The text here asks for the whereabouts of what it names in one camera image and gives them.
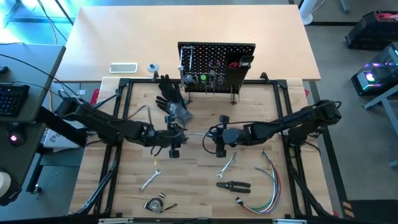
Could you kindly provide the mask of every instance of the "wrench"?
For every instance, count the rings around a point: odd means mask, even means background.
[[[144,189],[148,186],[149,183],[151,183],[156,176],[160,175],[162,173],[162,171],[160,169],[155,170],[154,175],[152,175],[152,177],[150,177],[138,190],[140,192],[143,192]]]
[[[231,159],[229,160],[229,162],[224,166],[224,168],[223,168],[221,171],[219,171],[219,172],[217,173],[217,176],[216,176],[216,177],[218,177],[219,179],[223,178],[224,172],[228,169],[228,167],[229,167],[232,163],[235,162],[235,160],[236,160],[236,152],[234,152],[234,154],[232,155],[232,158],[231,158]]]

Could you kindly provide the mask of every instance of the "light wood table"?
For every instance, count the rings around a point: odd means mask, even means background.
[[[117,88],[119,78],[104,78],[99,93],[99,101],[111,96]],[[303,83],[301,80],[288,80],[290,100],[293,111],[307,105]],[[127,91],[122,97],[120,115]],[[166,115],[155,105],[155,97],[160,95],[156,84],[134,84],[129,113],[133,113],[142,105],[149,105],[155,129],[165,129]],[[230,117],[234,121],[272,121],[277,119],[277,109],[274,92],[269,85],[243,85],[240,102],[236,105],[229,103],[229,94],[191,93],[193,101],[187,107],[194,117],[187,124],[188,133],[205,132],[210,126],[218,123],[220,115]],[[112,113],[114,100],[107,102],[101,109]],[[147,121],[147,113],[140,112],[134,119]],[[206,140],[208,149],[215,149],[211,140]],[[261,157],[261,151],[266,148],[271,160],[275,164],[282,182],[280,204],[270,215],[256,215],[235,202],[240,196],[248,205],[266,203],[272,195],[272,182],[254,166],[266,168],[268,164]],[[283,218],[284,214],[293,214],[292,201],[287,180],[287,169],[281,138],[278,134],[259,146],[226,147],[227,157],[216,158],[205,152],[201,145],[200,136],[190,136],[187,144],[180,150],[179,159],[169,159],[168,149],[164,149],[158,156],[163,173],[147,186],[143,193],[139,187],[154,173],[157,166],[151,157],[149,147],[125,141],[121,154],[118,180],[114,194],[112,213],[123,212],[124,217],[172,217],[172,218]],[[237,151],[236,162],[224,173],[222,182],[234,180],[251,183],[250,194],[238,194],[216,187],[219,182],[216,173],[229,161],[232,153]],[[70,211],[75,212],[85,203],[95,188],[101,172],[105,145],[92,144],[85,149],[78,174]],[[325,210],[332,212],[328,188],[323,174],[320,155],[317,150],[307,145],[302,146],[302,159],[308,188]],[[108,196],[105,190],[103,207]],[[166,194],[165,206],[177,203],[178,206],[164,213],[156,214],[143,209],[143,204],[162,192]],[[303,201],[298,191],[299,203],[302,211]]]
[[[81,7],[56,77],[100,82],[111,63],[137,62],[134,76],[151,76],[157,63],[180,78],[177,42],[256,44],[247,79],[320,79],[296,5]]]

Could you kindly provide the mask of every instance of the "gray floor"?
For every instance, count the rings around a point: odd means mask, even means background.
[[[15,13],[16,18],[43,18],[41,9],[34,1],[26,1]],[[50,16],[62,21],[63,15],[53,1],[42,0]],[[287,4],[287,0],[261,1],[262,4]],[[397,10],[395,0],[348,0],[350,13],[341,10],[339,0],[326,0],[316,12],[314,21],[358,21],[362,15],[373,10]],[[6,0],[0,5],[0,19],[9,14],[13,0]],[[183,0],[70,0],[62,3],[67,6],[71,17],[75,17],[80,6],[89,5],[164,5],[164,4],[259,4],[258,1],[218,0],[218,1],[183,1]],[[72,28],[70,24],[60,23],[57,27],[67,38]],[[398,171],[387,166],[389,160],[398,158],[397,136],[382,108],[365,111],[361,105],[367,102],[357,96],[350,82],[356,73],[368,60],[377,53],[361,50],[348,50],[344,36],[352,27],[306,27],[312,50],[317,61],[322,80],[317,83],[322,99],[340,100],[343,105],[340,113],[343,119],[330,128],[331,138],[335,147],[338,164],[345,185],[348,199],[398,199]],[[0,42],[23,41],[35,44],[54,44],[53,33],[48,23],[10,22],[0,29]],[[60,35],[58,43],[65,44]],[[70,85],[74,90],[86,90],[82,96],[89,100],[98,83],[82,83]],[[59,99],[53,97],[54,108]],[[328,158],[322,141],[318,141],[322,150],[323,168],[329,187],[333,208],[341,214],[337,200],[334,181],[331,175]],[[51,217],[68,212],[68,205],[76,182],[78,165],[82,151],[46,158],[47,166],[39,179],[44,188],[42,195],[21,193],[18,200],[6,207],[0,207],[0,220],[20,218]]]

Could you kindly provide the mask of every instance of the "wooden table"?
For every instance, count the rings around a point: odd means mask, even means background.
[[[180,78],[177,42],[253,43],[255,59],[246,78],[319,80],[296,5],[94,6],[81,7],[57,72],[63,82],[100,82],[114,62],[137,62],[148,77]]]
[[[117,88],[119,78],[105,77],[99,93],[99,101],[111,96]],[[307,105],[303,83],[301,80],[288,80],[290,100],[293,111]],[[127,91],[124,91],[122,105]],[[155,105],[155,96],[160,95],[156,84],[134,84],[129,113],[133,113],[142,105],[149,105],[156,129],[165,129],[165,113]],[[218,123],[219,115],[230,116],[230,121],[272,121],[277,119],[277,109],[274,92],[271,86],[243,85],[240,102],[236,105],[229,103],[229,94],[191,93],[192,103],[188,109],[194,118],[187,124],[189,133],[205,132]],[[114,100],[107,102],[101,108],[112,113]],[[134,119],[147,121],[147,113],[140,112]],[[206,140],[208,149],[215,149],[214,143]],[[272,195],[272,182],[263,173],[254,170],[254,166],[267,167],[261,157],[261,151],[266,148],[271,160],[275,164],[282,182],[282,195],[278,208],[270,215],[253,214],[235,202],[240,196],[248,205],[259,205],[268,201]],[[276,134],[273,138],[259,146],[226,147],[227,157],[216,158],[202,149],[201,137],[190,136],[186,145],[180,150],[179,159],[169,159],[168,150],[160,155],[160,168],[163,173],[148,185],[143,193],[139,187],[154,173],[157,166],[150,156],[148,147],[125,141],[121,154],[121,163],[114,195],[112,213],[123,212],[124,217],[172,217],[172,218],[282,218],[284,214],[293,214],[292,201],[287,180],[284,151],[281,138]],[[95,188],[101,172],[105,145],[92,144],[85,149],[78,174],[70,211],[75,212],[85,203]],[[250,194],[237,194],[216,187],[216,173],[229,161],[232,153],[237,151],[236,162],[232,168],[224,173],[223,182],[235,180],[252,184]],[[302,159],[308,188],[323,207],[332,212],[328,188],[323,174],[320,155],[317,150],[304,145]],[[165,205],[177,203],[178,206],[161,214],[143,209],[143,204],[162,192],[166,194]],[[303,208],[301,193],[299,202]]]

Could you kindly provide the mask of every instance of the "pliers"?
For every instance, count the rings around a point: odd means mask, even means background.
[[[245,182],[235,182],[235,181],[229,181],[229,182],[218,182],[217,187],[221,187],[224,189],[228,189],[232,192],[238,192],[238,193],[250,193],[250,189],[242,189],[242,188],[236,188],[235,186],[240,186],[240,187],[251,187],[251,184],[245,183]]]

